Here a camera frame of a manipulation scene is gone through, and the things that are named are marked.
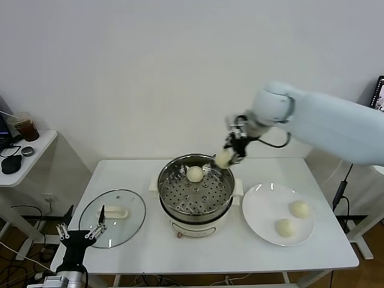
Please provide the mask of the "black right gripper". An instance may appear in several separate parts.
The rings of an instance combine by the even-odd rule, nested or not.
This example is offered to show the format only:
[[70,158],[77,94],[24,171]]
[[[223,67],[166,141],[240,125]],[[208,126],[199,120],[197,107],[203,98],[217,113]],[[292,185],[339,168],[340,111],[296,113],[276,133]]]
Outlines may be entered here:
[[248,144],[257,140],[257,137],[236,138],[235,135],[229,134],[223,145],[223,150],[232,149],[234,151],[229,164],[239,164],[247,156],[246,147]]

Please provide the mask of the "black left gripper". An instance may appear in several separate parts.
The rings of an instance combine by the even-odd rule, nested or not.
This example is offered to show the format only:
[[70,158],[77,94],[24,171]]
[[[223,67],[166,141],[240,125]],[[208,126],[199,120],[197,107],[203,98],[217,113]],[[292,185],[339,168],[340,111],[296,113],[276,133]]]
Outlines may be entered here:
[[86,249],[96,243],[106,230],[105,206],[102,205],[98,217],[98,223],[90,230],[70,230],[68,225],[73,217],[74,205],[71,205],[64,214],[62,222],[56,225],[61,243],[65,247],[65,254],[61,266],[80,266],[83,264]]

